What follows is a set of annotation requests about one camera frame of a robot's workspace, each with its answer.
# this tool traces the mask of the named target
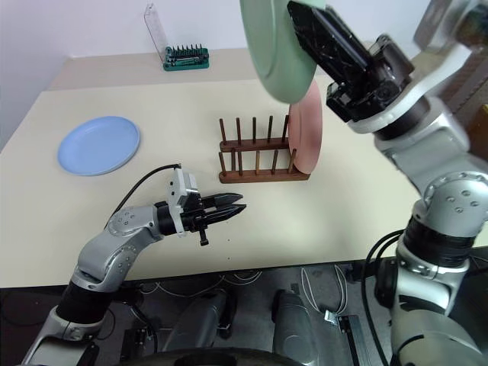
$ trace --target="green plate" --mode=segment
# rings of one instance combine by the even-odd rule
[[[325,8],[325,0],[300,0]],[[287,10],[288,0],[240,0],[252,62],[269,94],[296,103],[312,82],[316,63],[301,49]]]

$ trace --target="black cable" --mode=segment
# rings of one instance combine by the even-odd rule
[[[476,259],[474,259],[472,255],[470,255],[470,259],[471,259],[470,263],[473,263],[477,269],[480,269],[478,262],[476,262]]]
[[[110,329],[110,332],[105,337],[101,337],[101,338],[97,337],[97,339],[99,341],[104,341],[105,339],[108,339],[108,337],[110,337],[114,333],[114,330],[115,330],[115,324],[117,322],[115,319],[115,314],[110,308],[108,308],[107,311],[112,315],[112,327]]]
[[[2,317],[2,319],[10,324],[11,326],[17,326],[17,327],[28,327],[28,326],[40,326],[41,324],[44,324],[44,321],[45,320],[42,320],[40,322],[35,322],[35,323],[19,323],[15,320],[12,320],[10,318],[8,318],[5,313],[4,313],[4,306],[5,306],[5,301],[10,297],[10,295],[12,295],[12,292],[13,291],[9,291],[2,299],[2,302],[0,303],[0,316]]]
[[[158,353],[158,334],[156,333],[156,329],[154,328],[153,324],[149,321],[147,316],[144,315],[144,313],[137,305],[134,304],[132,306],[132,311],[137,315],[140,320],[142,320],[147,325],[147,329],[151,332],[152,344],[154,345],[153,353]]]
[[[131,189],[130,191],[125,195],[125,197],[122,199],[122,201],[117,205],[117,207],[115,207],[115,210],[114,212],[112,213],[112,215],[110,215],[110,217],[112,217],[117,211],[119,211],[122,206],[125,205],[125,203],[127,202],[127,200],[130,198],[130,196],[132,196],[132,193],[134,193],[134,191],[136,189],[138,189],[138,187],[144,183],[144,181],[149,178],[151,175],[154,175],[156,174],[157,172],[160,172],[162,170],[166,170],[166,169],[176,169],[176,168],[181,168],[181,164],[171,164],[171,165],[164,165],[164,166],[160,166],[159,168],[156,168],[154,170],[152,170],[151,172],[147,173],[146,175],[144,175]]]
[[[388,240],[378,251],[378,254],[376,254],[376,259],[374,260],[374,267],[376,268],[376,271],[380,267],[380,262],[381,262],[381,256],[383,255],[384,251],[387,250],[392,244],[398,241],[400,235],[394,236],[390,240]]]
[[[373,336],[374,344],[376,345],[378,354],[381,358],[381,362],[383,363],[384,366],[389,366],[389,362],[387,361],[386,356],[384,355],[383,349],[381,348],[381,343],[380,340],[378,339],[378,335],[376,333],[376,329],[374,328],[373,324],[373,319],[371,317],[371,311],[369,310],[369,305],[368,305],[368,298],[366,296],[366,267],[369,264],[371,258],[373,257],[374,252],[389,238],[395,237],[403,233],[403,230],[397,230],[393,231],[392,233],[389,233],[382,237],[380,240],[377,241],[376,244],[374,244],[373,248],[368,253],[368,256],[366,257],[365,264],[363,266],[362,272],[361,272],[361,299],[363,302],[363,307],[364,307],[364,312],[366,313],[366,320],[368,321],[369,328],[371,330],[371,335]]]
[[[465,275],[465,277],[473,277],[473,276],[478,276],[478,275],[482,275],[483,273],[487,273],[488,272],[488,267],[484,267],[484,268],[478,268],[478,269],[474,269],[473,271],[468,271]]]

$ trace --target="plate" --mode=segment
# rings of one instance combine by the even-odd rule
[[[89,120],[71,131],[58,149],[58,162],[76,175],[102,175],[120,168],[139,147],[137,126],[123,117]]]
[[[315,80],[303,99],[290,105],[288,115],[290,153],[297,149],[294,165],[302,173],[310,174],[319,161],[322,145],[322,99]]]
[[[325,0],[300,2],[325,8]],[[307,92],[316,63],[302,50],[287,10],[288,0],[241,0],[249,52],[261,83],[274,98],[297,103]]]

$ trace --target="pink plate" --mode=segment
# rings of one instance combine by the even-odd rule
[[[295,166],[310,174],[317,165],[322,144],[322,101],[313,80],[305,96],[288,111],[288,145],[290,153],[297,149]]]

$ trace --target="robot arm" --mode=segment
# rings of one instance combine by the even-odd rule
[[[169,202],[128,207],[116,212],[105,229],[80,252],[78,264],[59,305],[50,311],[22,364],[77,364],[104,322],[105,312],[137,256],[174,233],[199,232],[237,215],[240,194],[201,197],[193,175],[175,169]]]
[[[474,341],[448,318],[488,220],[488,165],[440,99],[426,93],[486,45],[488,7],[433,1],[410,62],[387,36],[366,50],[331,9],[289,2],[300,46],[332,78],[327,105],[376,147],[421,195],[396,249],[383,261],[375,294],[392,315],[400,364],[485,364]]]

